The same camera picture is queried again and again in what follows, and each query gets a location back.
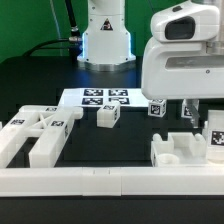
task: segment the cable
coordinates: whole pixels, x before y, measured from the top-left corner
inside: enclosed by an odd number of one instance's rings
[[[57,16],[56,16],[53,0],[50,0],[50,5],[51,5],[51,11],[52,11],[52,15],[53,15],[53,18],[54,18],[56,30],[57,30],[58,39],[61,39],[61,31],[60,31],[60,27],[59,27],[59,24],[58,24],[58,19],[57,19]]]
[[[151,8],[151,10],[152,10],[152,14],[154,15],[156,12],[155,12],[155,10],[154,10],[154,8],[153,8],[152,1],[151,1],[151,0],[148,0],[148,2],[149,2],[149,6],[150,6],[150,8]]]
[[[50,44],[55,44],[55,43],[63,43],[63,42],[69,42],[69,39],[68,38],[63,38],[63,39],[58,39],[58,40],[46,41],[46,42],[38,44],[35,47],[33,47],[32,49],[28,50],[27,52],[25,52],[23,54],[23,56],[24,57],[29,57],[29,56],[31,56],[31,54],[34,51],[41,49],[41,47],[43,47],[43,46],[50,45]]]
[[[71,25],[72,36],[80,36],[80,32],[79,32],[79,28],[78,28],[76,20],[75,20],[75,15],[74,15],[71,0],[65,0],[65,5],[66,5],[67,12],[68,12],[69,22]]]

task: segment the white foam block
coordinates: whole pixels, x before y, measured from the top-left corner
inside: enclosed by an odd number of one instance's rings
[[[120,118],[120,103],[118,101],[107,102],[97,111],[97,126],[113,128]]]

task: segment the white rectangular block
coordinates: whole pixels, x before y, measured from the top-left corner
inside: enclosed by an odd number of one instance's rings
[[[166,113],[166,100],[149,100],[148,115],[163,117]]]
[[[97,111],[97,126],[113,128],[120,118],[120,103],[118,101],[107,102]]]
[[[83,168],[84,196],[121,196],[121,168]]]
[[[72,111],[58,111],[29,153],[30,167],[54,167],[73,125]]]

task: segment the white plastic block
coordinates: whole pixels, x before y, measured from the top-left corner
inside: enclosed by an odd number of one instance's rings
[[[83,116],[77,107],[23,106],[0,131],[0,168],[5,168],[27,138],[39,138],[29,153],[31,167],[53,167],[72,130]]]
[[[119,118],[120,103],[118,101],[107,102],[97,111],[97,126],[113,128]]]
[[[29,153],[30,167],[54,167],[73,125],[73,111],[59,110]]]
[[[163,117],[166,113],[166,100],[149,100],[148,115]]]
[[[199,100],[193,100],[193,106],[198,110],[198,108],[199,108]],[[189,119],[192,118],[192,113],[187,108],[186,99],[183,100],[183,103],[182,103],[181,117],[182,118],[189,118]]]
[[[122,195],[223,195],[224,167],[125,167]]]
[[[82,167],[0,169],[0,196],[82,195]]]
[[[153,166],[205,166],[205,154],[206,141],[201,134],[168,133],[167,141],[155,134],[151,142]]]
[[[208,112],[207,136],[207,159],[224,163],[224,111],[210,110]]]
[[[121,195],[119,168],[83,168],[83,195]]]
[[[19,112],[0,131],[0,168],[5,168],[25,143],[25,129],[37,122],[36,113]]]

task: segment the black and white marker card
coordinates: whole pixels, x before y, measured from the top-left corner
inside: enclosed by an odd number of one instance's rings
[[[184,116],[192,117],[192,113],[190,112],[190,110],[186,106],[184,108]]]
[[[142,95],[141,89],[115,88],[65,89],[58,106],[100,107],[111,100],[118,100],[121,106],[148,107],[148,100]]]
[[[82,105],[103,105],[103,98],[83,98]]]
[[[110,102],[119,101],[121,105],[129,105],[130,100],[127,97],[111,97],[109,98]]]
[[[105,105],[104,110],[113,110],[115,106]]]
[[[53,121],[51,126],[53,126],[53,127],[61,127],[61,126],[63,126],[63,124],[64,124],[64,121]]]
[[[151,114],[160,115],[160,105],[151,105]]]
[[[58,109],[57,107],[48,107],[46,109],[46,111],[48,111],[48,112],[55,112],[57,109]]]
[[[13,124],[13,125],[22,125],[24,123],[24,121],[25,120],[22,120],[22,119],[15,119],[10,124]]]
[[[128,96],[127,89],[109,89],[109,96]]]
[[[102,89],[85,89],[84,96],[103,96]]]
[[[210,143],[212,146],[224,146],[224,131],[212,131]]]

